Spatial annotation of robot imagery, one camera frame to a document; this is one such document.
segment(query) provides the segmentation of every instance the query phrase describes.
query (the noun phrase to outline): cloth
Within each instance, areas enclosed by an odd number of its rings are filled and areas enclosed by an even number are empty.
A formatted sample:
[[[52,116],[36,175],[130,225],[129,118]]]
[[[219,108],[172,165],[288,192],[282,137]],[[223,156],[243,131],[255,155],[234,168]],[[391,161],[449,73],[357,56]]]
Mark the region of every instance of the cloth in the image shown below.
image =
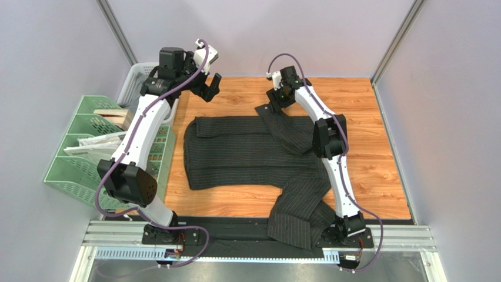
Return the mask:
[[[336,213],[322,201],[330,181],[312,150],[313,122],[307,116],[196,117],[186,128],[184,157],[192,190],[258,184],[282,188],[271,210],[268,236],[311,250]]]

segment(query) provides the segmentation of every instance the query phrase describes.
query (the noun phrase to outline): wood grain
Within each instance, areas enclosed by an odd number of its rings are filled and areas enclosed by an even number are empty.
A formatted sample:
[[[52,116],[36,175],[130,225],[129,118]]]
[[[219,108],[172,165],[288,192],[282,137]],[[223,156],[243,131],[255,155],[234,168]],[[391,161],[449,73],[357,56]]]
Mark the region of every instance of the wood grain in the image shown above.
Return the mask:
[[[348,120],[348,169],[359,204],[387,219],[410,218],[385,128],[369,79],[311,78],[324,103]],[[228,78],[210,103],[189,92],[181,95],[174,121],[176,146],[164,203],[178,215],[268,217],[281,189],[273,186],[221,186],[189,189],[183,166],[183,139],[196,116],[256,116],[255,107],[268,103],[272,84],[264,78]],[[289,116],[306,116],[297,103]],[[332,192],[324,200],[335,207]]]

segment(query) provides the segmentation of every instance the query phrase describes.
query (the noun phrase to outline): gray floor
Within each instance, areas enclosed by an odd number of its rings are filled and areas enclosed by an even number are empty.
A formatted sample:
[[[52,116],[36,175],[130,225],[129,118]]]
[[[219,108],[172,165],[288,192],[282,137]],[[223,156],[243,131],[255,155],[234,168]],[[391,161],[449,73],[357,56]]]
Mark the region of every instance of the gray floor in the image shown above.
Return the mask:
[[[370,254],[364,253],[366,263]],[[95,261],[94,267],[107,275],[123,275],[154,266],[152,261],[109,260]],[[110,281],[93,272],[89,281]],[[423,282],[427,281],[419,253],[382,253],[365,272],[348,274],[336,265],[281,264],[281,263],[192,263],[185,267],[154,269],[134,277],[114,281],[374,281]]]

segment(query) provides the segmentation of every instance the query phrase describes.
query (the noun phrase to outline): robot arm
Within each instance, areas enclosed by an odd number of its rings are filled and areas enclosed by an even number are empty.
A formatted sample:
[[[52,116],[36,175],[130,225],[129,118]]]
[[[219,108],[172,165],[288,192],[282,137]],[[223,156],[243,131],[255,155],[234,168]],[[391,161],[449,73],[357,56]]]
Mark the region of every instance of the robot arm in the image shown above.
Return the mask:
[[[322,158],[336,199],[336,231],[339,233],[338,239],[343,240],[360,235],[365,231],[365,221],[362,213],[351,202],[343,188],[341,173],[344,176],[348,193],[353,195],[346,168],[346,156],[340,158],[342,171],[339,171],[338,159],[345,151],[345,143],[333,118],[326,114],[327,111],[333,112],[320,100],[311,83],[306,79],[309,88],[308,92],[293,66],[269,73],[267,77],[273,81],[273,89],[266,93],[273,110],[281,111],[282,108],[298,102],[315,123],[313,150],[317,157]],[[335,116],[346,134],[346,118],[344,115]]]
[[[162,199],[156,195],[156,180],[146,172],[148,154],[156,133],[183,90],[190,90],[206,102],[210,102],[219,93],[221,75],[218,73],[210,86],[205,84],[211,63],[218,58],[218,51],[210,45],[206,51],[199,41],[196,44],[199,49],[195,52],[185,52],[181,48],[162,48],[159,65],[152,70],[141,88],[131,130],[127,132],[111,160],[101,160],[98,164],[98,173],[103,179],[115,162],[120,160],[117,168],[105,181],[106,192],[122,203],[137,207],[161,226],[170,226],[175,213],[165,207]],[[192,77],[199,68],[202,71]],[[151,106],[158,97],[183,83],[186,85]]]

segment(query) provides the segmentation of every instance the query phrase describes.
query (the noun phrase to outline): gray cloth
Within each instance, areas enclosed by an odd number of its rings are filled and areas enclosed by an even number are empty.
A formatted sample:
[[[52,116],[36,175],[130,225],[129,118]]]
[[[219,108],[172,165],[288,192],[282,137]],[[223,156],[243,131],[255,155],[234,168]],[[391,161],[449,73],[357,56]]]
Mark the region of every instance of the gray cloth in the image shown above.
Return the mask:
[[[186,128],[185,169],[190,189],[258,184],[283,189],[270,213],[268,236],[311,250],[335,212],[322,197],[330,190],[327,171],[312,148],[309,117],[196,117]]]

